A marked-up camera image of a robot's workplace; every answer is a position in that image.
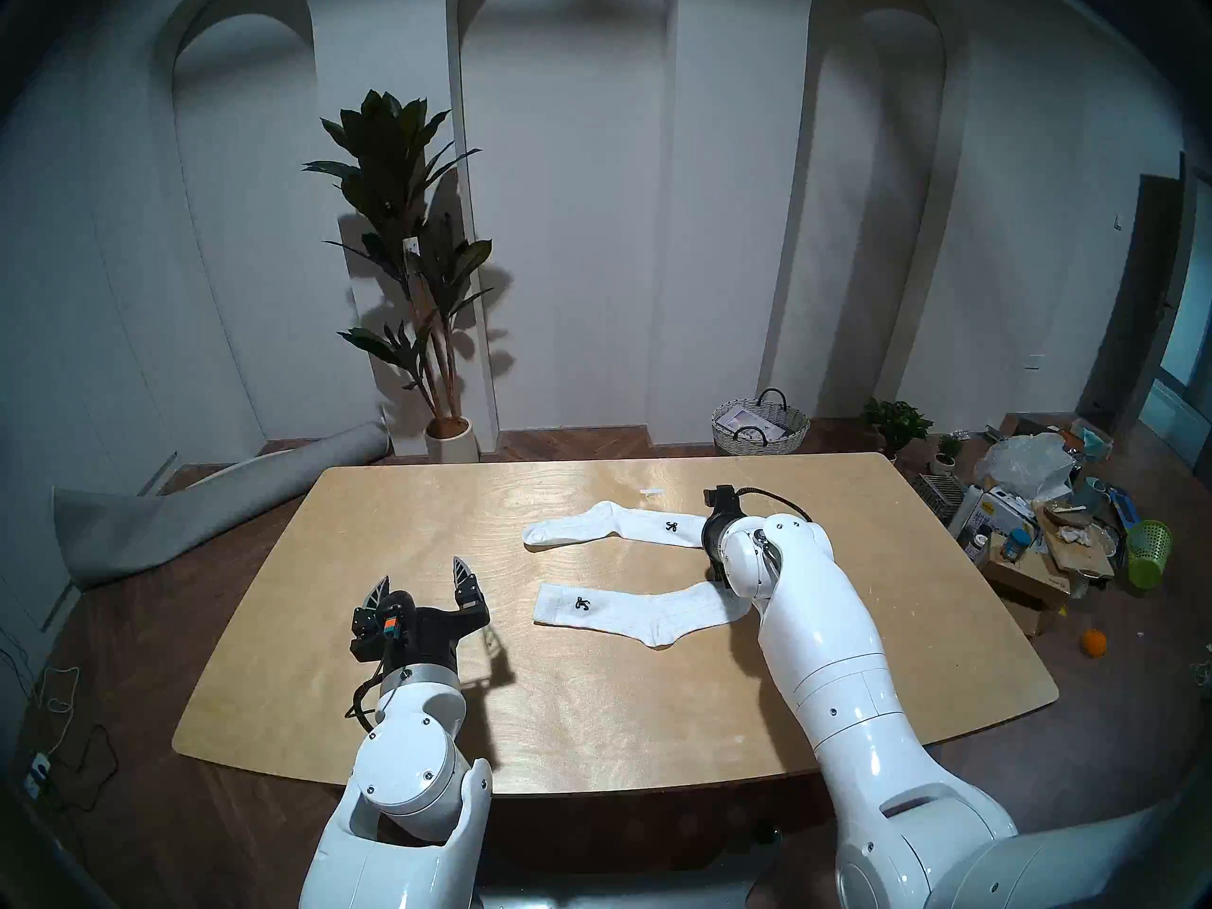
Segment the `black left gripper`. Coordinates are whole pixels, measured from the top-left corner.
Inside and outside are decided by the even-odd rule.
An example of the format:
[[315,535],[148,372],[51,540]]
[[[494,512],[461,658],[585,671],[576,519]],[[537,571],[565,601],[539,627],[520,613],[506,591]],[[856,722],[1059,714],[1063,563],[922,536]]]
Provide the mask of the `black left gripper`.
[[411,595],[391,591],[383,576],[354,610],[350,652],[361,663],[381,662],[385,671],[418,664],[458,669],[461,640],[490,623],[490,610],[476,574],[459,558],[452,559],[456,611],[416,606]]

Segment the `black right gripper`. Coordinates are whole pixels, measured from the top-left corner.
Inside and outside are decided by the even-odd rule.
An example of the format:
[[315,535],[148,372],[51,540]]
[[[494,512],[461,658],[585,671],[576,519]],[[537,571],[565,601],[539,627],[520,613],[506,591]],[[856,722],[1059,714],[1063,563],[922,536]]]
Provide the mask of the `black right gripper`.
[[748,515],[742,508],[742,497],[749,493],[748,487],[716,486],[703,491],[704,503],[711,509],[705,519],[701,542],[707,553],[721,553],[721,539],[725,532]]

